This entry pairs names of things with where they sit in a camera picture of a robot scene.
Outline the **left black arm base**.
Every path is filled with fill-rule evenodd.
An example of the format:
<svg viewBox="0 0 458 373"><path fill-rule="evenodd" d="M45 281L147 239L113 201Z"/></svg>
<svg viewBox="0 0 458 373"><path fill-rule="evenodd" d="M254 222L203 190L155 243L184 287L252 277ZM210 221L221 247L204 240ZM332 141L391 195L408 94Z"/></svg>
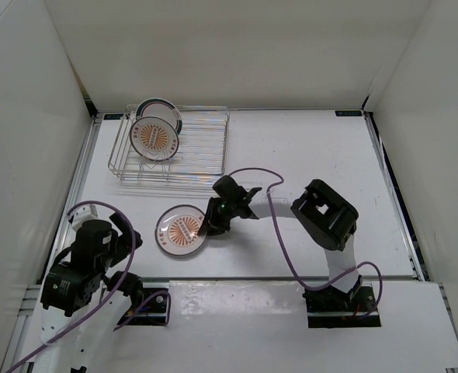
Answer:
<svg viewBox="0 0 458 373"><path fill-rule="evenodd" d="M119 319L116 329L125 326L167 326L171 300L168 288L142 288L137 299Z"/></svg>

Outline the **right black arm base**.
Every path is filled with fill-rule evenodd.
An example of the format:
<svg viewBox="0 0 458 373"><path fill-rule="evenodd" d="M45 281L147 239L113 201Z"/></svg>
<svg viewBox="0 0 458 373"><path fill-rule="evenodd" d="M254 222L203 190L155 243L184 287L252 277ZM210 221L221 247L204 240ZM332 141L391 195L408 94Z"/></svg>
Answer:
<svg viewBox="0 0 458 373"><path fill-rule="evenodd" d="M376 298L370 284L362 285L350 301L341 299L335 288L305 290L302 297L309 329L381 327L380 314L373 311Z"/></svg>

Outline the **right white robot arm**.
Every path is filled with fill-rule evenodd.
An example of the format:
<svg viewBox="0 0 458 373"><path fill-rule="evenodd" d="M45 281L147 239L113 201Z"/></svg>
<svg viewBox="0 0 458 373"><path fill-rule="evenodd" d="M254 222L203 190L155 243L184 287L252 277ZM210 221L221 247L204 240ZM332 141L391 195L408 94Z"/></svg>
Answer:
<svg viewBox="0 0 458 373"><path fill-rule="evenodd" d="M350 309L356 303L362 285L353 249L359 213L322 180L312 180L297 198L274 197L272 188L282 183L280 180L270 184L265 190L264 200L260 202L255 199L262 191L260 187L246 190L231 176L222 176L213 185L217 195L209 199L198 234L222 235L231 229L234 218L271 218L286 264L294 279L306 291L305 296L327 310ZM324 250L328 282L312 287L300 277L284 245L279 218L297 220L314 243Z"/></svg>

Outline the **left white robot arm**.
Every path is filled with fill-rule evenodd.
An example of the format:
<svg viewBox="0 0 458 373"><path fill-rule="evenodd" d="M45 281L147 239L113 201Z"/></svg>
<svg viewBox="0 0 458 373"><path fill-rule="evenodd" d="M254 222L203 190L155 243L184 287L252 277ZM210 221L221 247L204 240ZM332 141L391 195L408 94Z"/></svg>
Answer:
<svg viewBox="0 0 458 373"><path fill-rule="evenodd" d="M144 300L136 274L109 268L142 244L124 216L114 213L104 221L78 212L74 242L55 258L43 282L40 340L35 372L97 372L109 349L116 324L126 311Z"/></svg>

